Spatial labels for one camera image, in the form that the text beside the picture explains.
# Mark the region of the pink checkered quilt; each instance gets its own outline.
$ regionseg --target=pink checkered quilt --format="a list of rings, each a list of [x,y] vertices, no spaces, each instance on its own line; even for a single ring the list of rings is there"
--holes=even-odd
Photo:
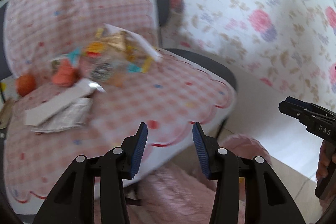
[[[83,128],[37,135],[24,125],[25,109],[64,90],[50,83],[16,103],[4,159],[13,207],[17,208],[14,203],[29,203],[33,196],[44,199],[77,155],[104,155],[134,135],[141,122],[148,125],[148,139],[139,177],[191,145],[194,122],[201,122],[206,132],[228,116],[235,91],[225,80],[168,51],[160,52],[162,65],[153,65],[148,73],[132,74],[124,88],[105,86],[106,93],[95,92]]]
[[[15,76],[50,81],[49,61],[92,40],[103,23],[142,35],[158,45],[156,0],[11,0],[4,46]]]

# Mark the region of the metal screw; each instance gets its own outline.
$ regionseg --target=metal screw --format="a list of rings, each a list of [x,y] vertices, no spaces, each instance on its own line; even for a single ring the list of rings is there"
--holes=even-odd
[[[76,162],[83,162],[85,160],[85,157],[83,155],[80,155],[76,158]]]
[[[258,157],[255,158],[255,161],[259,164],[262,164],[265,160],[264,160],[263,157],[258,156]]]
[[[227,154],[227,150],[225,148],[219,148],[218,149],[218,153],[221,155],[226,155]]]
[[[113,149],[113,154],[119,155],[123,152],[123,149],[121,147],[116,147]]]

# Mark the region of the snack package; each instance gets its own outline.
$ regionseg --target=snack package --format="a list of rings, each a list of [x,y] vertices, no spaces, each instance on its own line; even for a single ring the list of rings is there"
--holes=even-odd
[[[84,76],[122,86],[129,73],[147,72],[162,56],[140,35],[105,24],[83,49]]]

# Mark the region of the floral bedsheet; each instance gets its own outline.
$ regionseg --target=floral bedsheet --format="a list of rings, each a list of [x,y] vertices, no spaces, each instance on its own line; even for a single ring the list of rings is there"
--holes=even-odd
[[[336,0],[171,0],[165,47],[222,56],[286,95],[331,110]]]

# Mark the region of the orange fruit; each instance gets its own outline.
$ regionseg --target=orange fruit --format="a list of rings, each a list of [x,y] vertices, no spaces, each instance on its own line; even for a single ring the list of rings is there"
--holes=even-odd
[[[33,75],[22,75],[16,79],[15,86],[16,92],[24,97],[36,88],[36,81]]]

